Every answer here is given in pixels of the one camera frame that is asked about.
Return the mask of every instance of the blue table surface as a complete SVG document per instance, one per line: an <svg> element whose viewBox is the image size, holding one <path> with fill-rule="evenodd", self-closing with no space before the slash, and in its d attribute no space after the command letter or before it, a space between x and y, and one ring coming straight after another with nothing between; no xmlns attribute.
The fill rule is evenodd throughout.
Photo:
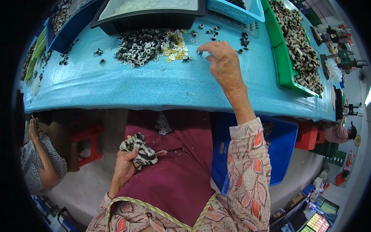
<svg viewBox="0 0 371 232"><path fill-rule="evenodd" d="M25 112L52 110L59 108L128 108L133 110L198 109L205 111L233 112L221 87L209 72L207 54L200 57L196 48L210 41L205 34L208 28L219 25L218 39L229 42L232 48L241 48L241 31L222 23L213 16L196 18L191 29L200 35L191 43L189 33L184 34L188 53L193 57L190 63L181 61L150 61L144 67L130 68L116 61L114 52L118 36L108 36L99 27L87 26L78 35L78 42L68 54L68 64L59 65L63 59L60 53L53 52L45 69L43 79L37 89L35 79L20 84L24 93ZM304 17L310 43L318 54L330 52L325 44L320 47L312 36L310 22ZM260 37L249 36L250 50L239 55L243 80L249 89L249 99L254 111L263 115L286 115L307 119L335 121L335 111L331 103L331 86L320 68L319 73L325 91L323 99L305 97L297 91L283 89L277 84L277 75L272 48L264 23L259 24ZM93 56L100 48L101 57ZM103 65L99 60L105 59Z"/></svg>

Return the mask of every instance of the plush toy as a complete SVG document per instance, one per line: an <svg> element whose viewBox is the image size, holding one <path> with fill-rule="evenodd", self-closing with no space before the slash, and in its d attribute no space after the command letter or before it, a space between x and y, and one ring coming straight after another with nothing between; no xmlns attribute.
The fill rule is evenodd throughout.
<svg viewBox="0 0 371 232"><path fill-rule="evenodd" d="M134 166L141 170L144 165L157 163L158 159L155 156L155 151L147 147L144 141L144 135L137 133L131 138L124 140L120 145L120 151L131 152L134 147L138 147L138 155L133 159Z"/></svg>

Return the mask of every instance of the concrete floor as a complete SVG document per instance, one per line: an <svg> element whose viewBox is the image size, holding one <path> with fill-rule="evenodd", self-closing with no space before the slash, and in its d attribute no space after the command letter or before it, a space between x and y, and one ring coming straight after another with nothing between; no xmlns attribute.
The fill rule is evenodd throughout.
<svg viewBox="0 0 371 232"><path fill-rule="evenodd" d="M100 120L104 131L99 138L99 148L103 158L91 162L75 173L67 173L61 183L47 196L60 208L67 207L69 213L79 222L88 225L96 215L101 200L109 190L114 173L118 147L124 140L127 110L74 110L89 120ZM84 143L83 156L90 149ZM308 151L295 149L290 166L281 184L269 188L271 213L284 208L289 200L296 197L322 168L322 156ZM213 181L211 186L218 190Z"/></svg>

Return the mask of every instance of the apron trim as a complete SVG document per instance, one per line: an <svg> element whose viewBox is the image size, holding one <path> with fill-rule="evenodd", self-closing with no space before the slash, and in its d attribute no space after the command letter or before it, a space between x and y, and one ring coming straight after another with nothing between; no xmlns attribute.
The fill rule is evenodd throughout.
<svg viewBox="0 0 371 232"><path fill-rule="evenodd" d="M161 209L151 205L151 204L148 204L144 201L141 201L141 200L138 200L138 199L134 199L134 198L131 198L131 197L117 197L115 199L112 200L112 202L110 203L110 205L108 206L108 209L106 210L106 222L107 222L107 226L106 226L106 232L109 232L109 219L111 218L111 215L110 215L110 212L111 212L111 206L113 203L115 202L118 202L118 201L128 201L128 202L132 202L132 203L136 203L140 206L144 206L146 207L147 209L150 209L152 211L154 211L155 213L157 214L160 214L161 216L163 216L164 218L167 218L169 219L170 221L172 221L173 223L175 223L176 225L182 227L183 229L187 230L187 231L191 231L191 232L195 232L197 230L197 228L199 227L199 225L201 224L202 220L204 219L204 216L207 212L207 210L209 209L211 203L215 200L215 197L216 197L216 193L214 193L210 199L207 201L204 209L202 210L200 216L197 218L196 220L196 223L194 224L193 227L185 224L185 223L182 223L180 222L178 219L172 217L171 215L169 215L168 213L162 211Z"/></svg>

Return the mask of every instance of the cap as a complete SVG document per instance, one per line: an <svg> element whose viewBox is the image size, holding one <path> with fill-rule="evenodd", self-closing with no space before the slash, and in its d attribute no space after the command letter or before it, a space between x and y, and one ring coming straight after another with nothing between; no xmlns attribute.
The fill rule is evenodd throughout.
<svg viewBox="0 0 371 232"><path fill-rule="evenodd" d="M353 121L350 122L350 124L352 125L351 128L352 128L352 136L349 138L349 139L355 139L355 137L357 136L357 128L355 126L353 126Z"/></svg>

